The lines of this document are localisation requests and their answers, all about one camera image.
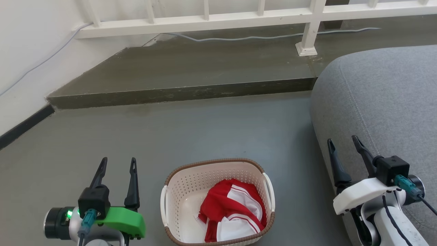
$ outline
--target red cloth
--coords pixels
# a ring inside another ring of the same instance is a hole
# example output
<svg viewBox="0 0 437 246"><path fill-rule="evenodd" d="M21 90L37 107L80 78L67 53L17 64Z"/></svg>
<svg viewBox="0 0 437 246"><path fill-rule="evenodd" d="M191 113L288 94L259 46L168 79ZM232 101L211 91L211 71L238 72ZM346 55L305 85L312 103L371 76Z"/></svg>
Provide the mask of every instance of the red cloth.
<svg viewBox="0 0 437 246"><path fill-rule="evenodd" d="M256 202L259 203L262 209L261 220L258 218L243 204L240 202L228 198L228 193L232 189L249 193ZM207 224L207 230L205 235L205 242L216 242L217 241L217 224L222 221L224 217L229 217L230 215L243 214L248 216L252 221L256 223L259 230L262 231L267 224L266 211L264 208L263 201L258 194L257 188L253 184L243 183L236 179L223 180L212 187L203 201L200 212L199 219Z"/></svg>

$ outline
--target robotic arm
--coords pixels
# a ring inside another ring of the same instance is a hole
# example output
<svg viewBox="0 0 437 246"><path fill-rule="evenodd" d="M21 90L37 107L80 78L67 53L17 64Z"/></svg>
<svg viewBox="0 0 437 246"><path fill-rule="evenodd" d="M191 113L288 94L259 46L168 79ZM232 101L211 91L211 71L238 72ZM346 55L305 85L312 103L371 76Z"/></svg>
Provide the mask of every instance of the robotic arm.
<svg viewBox="0 0 437 246"><path fill-rule="evenodd" d="M352 182L333 142L328 139L334 185L337 187L333 201L336 214L351 213L363 246L427 246L402 212L402 205L424 201L422 181L409 174L409 164L401 158L374 158L357 136L352 136L352 140L369 176Z"/></svg>
<svg viewBox="0 0 437 246"><path fill-rule="evenodd" d="M108 159L102 159L91 185L78 199L77 207L54 207L44 218L44 235L49 239L72 240L77 246L110 246L118 241L129 246L129 240L144 238L146 225L138 213L140 206L135 158L130 166L131 179L124 207L113 207L109 189L102 184Z"/></svg>

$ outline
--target floor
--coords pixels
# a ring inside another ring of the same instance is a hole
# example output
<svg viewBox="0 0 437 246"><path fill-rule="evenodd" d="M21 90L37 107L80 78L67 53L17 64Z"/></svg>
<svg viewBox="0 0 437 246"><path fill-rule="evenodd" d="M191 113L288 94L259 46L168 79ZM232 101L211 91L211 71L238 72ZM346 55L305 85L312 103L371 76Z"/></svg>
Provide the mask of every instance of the floor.
<svg viewBox="0 0 437 246"><path fill-rule="evenodd" d="M437 43L437 15L347 20L353 33L317 35L317 56L298 56L301 36L194 42L181 37L125 49L52 93L59 109L311 90L334 59L365 50ZM305 24L184 33L196 39L303 33Z"/></svg>
<svg viewBox="0 0 437 246"><path fill-rule="evenodd" d="M74 206L102 157L103 184L122 205L136 157L146 238L133 246L174 245L159 198L176 167L216 158L250 158L270 176L272 229L255 245L347 246L344 225L309 115L310 92L128 105L56 112L0 151L0 238L4 245L63 246L46 239L52 207Z"/></svg>

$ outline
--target brown basket rim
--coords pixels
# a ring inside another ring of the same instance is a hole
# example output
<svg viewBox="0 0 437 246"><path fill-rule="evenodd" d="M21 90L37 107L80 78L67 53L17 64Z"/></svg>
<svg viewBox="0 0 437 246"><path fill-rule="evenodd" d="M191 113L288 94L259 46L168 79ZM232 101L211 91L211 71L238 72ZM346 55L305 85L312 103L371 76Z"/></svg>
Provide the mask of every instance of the brown basket rim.
<svg viewBox="0 0 437 246"><path fill-rule="evenodd" d="M246 159L246 158L227 158L227 159L215 159L215 160L209 160L209 161L203 161L203 162L195 162L195 163L191 163L188 165L184 165L181 167L176 168L173 172L171 172L169 174L169 176L167 177L164 185L168 185L170 183L170 179L179 171L184 170L184 169L188 169L188 168L192 168L192 167L197 167L197 166L201 166L201 165L209 165L209 164L215 164L215 163L223 163L223 162L246 162L246 163L250 163L252 165L254 165L256 168L258 168L261 173L264 173L264 169L255 161L250 160L250 159ZM229 244L234 244L234 243L240 243L240 242L245 242L245 241L249 241L255 238L259 238L264 236L272 227L273 222L274 222L274 217L275 217L275 213L272 212L270 214L270 220L269 223L266 225L266 227L259 233L257 234L253 234L247 237L242 237L242 238L237 238L237 239L232 239L232 240L226 240L226 241L220 241L220 242L200 242L200 243L186 243L186 242L181 242L179 240L177 240L173 234L171 234L170 232L170 228L168 228L168 226L165 227L165 231L167 233L167 236L170 238L170 240L179 245L179 246L223 246L223 245L229 245Z"/></svg>

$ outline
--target beige basket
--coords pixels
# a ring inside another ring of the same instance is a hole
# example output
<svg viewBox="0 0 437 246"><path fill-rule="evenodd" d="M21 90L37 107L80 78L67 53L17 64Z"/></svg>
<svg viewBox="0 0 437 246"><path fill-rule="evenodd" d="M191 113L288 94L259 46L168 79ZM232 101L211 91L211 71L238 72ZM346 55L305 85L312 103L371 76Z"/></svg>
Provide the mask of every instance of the beige basket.
<svg viewBox="0 0 437 246"><path fill-rule="evenodd" d="M237 179L257 187L267 214L260 233L227 241L205 243L205 232L196 217L209 189L223 179ZM165 181L161 192L161 217L168 237L180 246L248 245L266 234L274 221L272 183L256 162L249 159L218 159L181 166Z"/></svg>

